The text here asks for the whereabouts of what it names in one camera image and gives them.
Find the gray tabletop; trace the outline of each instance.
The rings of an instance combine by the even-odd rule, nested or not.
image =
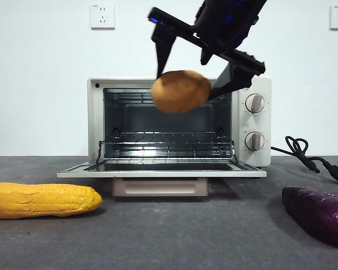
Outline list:
[[[329,157],[338,164],[338,157]],[[0,157],[0,182],[92,186],[104,201],[67,218],[0,220],[0,269],[335,269],[338,248],[304,232],[281,202],[284,186],[338,196],[325,169],[273,157],[266,178],[211,179],[205,200],[124,200],[108,179],[57,179],[85,157]]]

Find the oven control knob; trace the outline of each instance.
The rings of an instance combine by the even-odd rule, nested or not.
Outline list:
[[[245,143],[248,149],[258,151],[264,146],[264,137],[258,132],[251,132],[247,135]]]
[[[259,113],[265,105],[264,97],[261,94],[251,94],[246,99],[246,108],[252,114]]]

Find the corn cob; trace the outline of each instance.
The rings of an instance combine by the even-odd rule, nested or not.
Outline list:
[[[0,183],[0,219],[66,217],[92,211],[101,202],[101,196],[87,186]]]

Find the power cord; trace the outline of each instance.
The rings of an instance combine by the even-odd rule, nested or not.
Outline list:
[[[276,148],[276,147],[271,147],[271,149],[297,157],[302,163],[310,170],[319,173],[319,169],[317,168],[316,164],[313,162],[313,160],[318,160],[321,161],[326,167],[326,169],[329,171],[329,174],[334,177],[338,181],[338,166],[336,165],[331,165],[327,160],[319,157],[319,156],[313,156],[313,157],[307,157],[305,156],[305,152],[308,149],[308,141],[302,138],[294,139],[291,136],[286,136],[286,142],[288,144],[288,147],[292,150],[292,152]],[[299,145],[299,142],[303,142],[305,144],[304,149]]]

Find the toaster oven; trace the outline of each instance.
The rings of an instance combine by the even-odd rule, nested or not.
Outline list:
[[[229,80],[224,72],[213,87]],[[208,178],[265,177],[270,164],[271,80],[166,114],[155,79],[88,80],[88,160],[58,178],[108,178],[113,196],[206,196]]]

